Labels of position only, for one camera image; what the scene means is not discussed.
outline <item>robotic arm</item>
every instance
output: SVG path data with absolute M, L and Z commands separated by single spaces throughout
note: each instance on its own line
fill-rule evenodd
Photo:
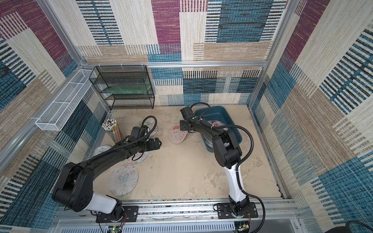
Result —
M 193 130 L 212 140 L 215 159 L 220 166 L 224 167 L 228 178 L 229 201 L 232 215 L 234 217 L 242 217 L 250 205 L 250 199 L 242 192 L 243 187 L 240 185 L 242 184 L 242 177 L 239 163 L 242 151 L 238 145 L 236 136 L 232 130 L 213 127 L 213 125 L 201 116 L 196 116 L 189 106 L 181 109 L 180 112 L 184 118 L 184 120 L 180 121 L 181 131 Z
M 155 119 L 154 127 L 149 132 L 148 127 L 144 126 L 148 118 Z M 159 149 L 162 142 L 158 138 L 149 139 L 156 125 L 157 119 L 154 116 L 148 116 L 143 120 L 141 127 L 134 127 L 131 135 L 116 143 L 110 150 L 78 164 L 66 164 L 54 187 L 52 199 L 75 212 L 91 210 L 109 221 L 121 220 L 124 216 L 122 202 L 93 192 L 93 181 L 114 164 L 138 152 Z

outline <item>drawing of butterfly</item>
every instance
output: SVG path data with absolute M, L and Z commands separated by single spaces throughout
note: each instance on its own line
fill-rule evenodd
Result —
M 119 183 L 127 182 L 128 173 L 124 176 L 118 176 Z

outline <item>black wire mesh shelf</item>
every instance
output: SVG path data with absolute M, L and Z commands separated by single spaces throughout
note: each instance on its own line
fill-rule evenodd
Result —
M 111 110 L 154 108 L 146 66 L 96 66 L 90 81 Z

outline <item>carpet-textured wall panel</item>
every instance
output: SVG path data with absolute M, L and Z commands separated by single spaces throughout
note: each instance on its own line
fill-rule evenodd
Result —
M 2 150 L 77 64 L 35 0 L 2 0 L 0 5 Z M 93 105 L 87 109 L 91 115 L 101 115 L 96 122 L 91 121 L 99 128 L 104 111 L 97 112 L 97 104 Z M 88 144 L 79 146 L 86 148 L 79 155 L 86 156 L 96 138 L 97 130 L 88 132 L 91 139 L 84 138 Z M 51 200 L 51 189 L 72 149 L 77 147 L 73 142 L 64 145 L 64 140 L 57 143 L 58 135 L 37 130 L 0 175 L 0 224 L 8 225 L 1 226 L 2 232 L 39 232 L 48 228 L 57 207 Z
M 248 104 L 261 67 L 148 68 L 156 106 Z
M 0 176 L 0 224 L 48 229 L 58 203 L 51 192 L 62 167 L 88 158 L 106 109 L 92 87 L 60 132 L 37 130 Z
M 349 220 L 373 226 L 372 9 L 364 0 L 300 1 L 253 105 L 309 232 Z
M 36 0 L 0 5 L 2 150 L 77 65 Z
M 147 62 L 266 59 L 287 0 L 50 2 L 87 62 Z
M 265 60 L 287 6 L 287 0 L 50 3 L 88 63 Z M 234 74 L 233 70 L 149 69 L 155 105 L 184 105 L 192 100 L 247 104 L 261 68 Z

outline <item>beige floor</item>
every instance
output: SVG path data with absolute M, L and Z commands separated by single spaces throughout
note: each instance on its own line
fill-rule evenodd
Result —
M 264 154 L 253 121 L 246 106 L 224 106 L 234 123 L 248 129 L 254 138 L 255 147 L 251 156 L 241 165 L 245 190 L 259 197 L 280 197 L 268 160 Z M 206 150 L 200 133 L 188 133 L 178 145 L 172 144 L 168 132 L 174 124 L 182 120 L 180 109 L 176 107 L 154 107 L 146 110 L 116 110 L 112 116 L 124 135 L 143 118 L 153 115 L 158 120 L 159 130 L 155 137 L 162 141 L 159 150 L 151 151 L 141 163 L 135 164 L 139 173 L 135 189 L 119 199 L 180 199 L 180 198 L 227 198 L 229 187 L 224 169 L 216 162 L 214 154 Z M 249 149 L 248 136 L 240 131 L 243 155 Z M 114 145 L 108 134 L 102 145 Z M 93 183 L 93 190 L 100 194 L 112 195 L 107 187 L 111 171 L 101 174 Z

